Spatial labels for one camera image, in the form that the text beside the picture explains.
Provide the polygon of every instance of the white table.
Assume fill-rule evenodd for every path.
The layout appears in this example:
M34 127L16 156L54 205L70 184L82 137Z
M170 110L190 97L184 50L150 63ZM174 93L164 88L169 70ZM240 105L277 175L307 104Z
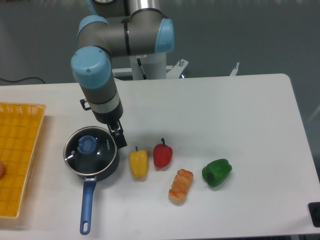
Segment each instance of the white table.
M0 219L2 240L173 240L319 233L308 203L320 186L290 79L283 74L120 81L128 146L97 183L91 232L79 232L83 180L65 165L76 130L102 126L79 100L77 83L0 87L1 102L46 104L44 125L18 220ZM173 159L156 171L165 138ZM149 152L145 181L133 179L130 151ZM233 170L210 188L202 168L226 158ZM168 199L177 170L194 173L186 202Z

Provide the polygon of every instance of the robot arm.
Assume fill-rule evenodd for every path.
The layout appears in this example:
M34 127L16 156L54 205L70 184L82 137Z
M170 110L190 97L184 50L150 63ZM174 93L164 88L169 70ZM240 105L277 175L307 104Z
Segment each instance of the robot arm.
M113 4L119 8L127 1L99 0L91 7L101 14ZM159 1L130 0L130 20L109 25L101 16L85 17L78 31L79 50L71 59L73 76L80 84L95 118L108 125L118 148L127 145L120 118L122 103L112 74L112 57L170 52L174 48L174 29L170 19L163 18Z

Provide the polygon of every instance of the metal bracket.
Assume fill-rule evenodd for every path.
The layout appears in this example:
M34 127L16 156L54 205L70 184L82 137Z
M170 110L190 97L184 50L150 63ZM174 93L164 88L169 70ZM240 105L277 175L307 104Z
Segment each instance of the metal bracket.
M188 64L189 62L187 60L180 59L177 64L166 73L166 79L179 79Z

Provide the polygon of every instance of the orange plastic basket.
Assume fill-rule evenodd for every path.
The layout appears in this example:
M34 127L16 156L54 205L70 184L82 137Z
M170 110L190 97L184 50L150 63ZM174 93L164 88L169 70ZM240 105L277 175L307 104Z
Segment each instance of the orange plastic basket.
M46 105L0 102L0 218L16 219Z

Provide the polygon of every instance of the blue joint cap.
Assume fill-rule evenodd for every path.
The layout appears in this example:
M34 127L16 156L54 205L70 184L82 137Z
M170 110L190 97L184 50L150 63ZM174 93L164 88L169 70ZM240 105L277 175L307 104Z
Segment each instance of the blue joint cap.
M81 22L79 24L78 36L79 36L80 31L85 26L87 26L88 24L91 24L91 23L95 23L95 22L101 22L101 23L105 23L105 24L109 25L109 22L107 21L107 19L105 19L102 16L97 16L97 15L86 16L84 19L81 20Z
M112 74L106 53L97 46L85 46L71 58L71 68L75 80L86 89L103 86Z
M99 14L96 12L94 6L92 6L91 0L86 0L86 3L88 4L90 13L91 13L92 15L97 15L97 16L99 16Z
M171 52L175 48L175 31L171 19L162 19L156 37L154 53Z
M97 147L97 140L93 136L83 136L79 139L78 151L82 154L90 154Z

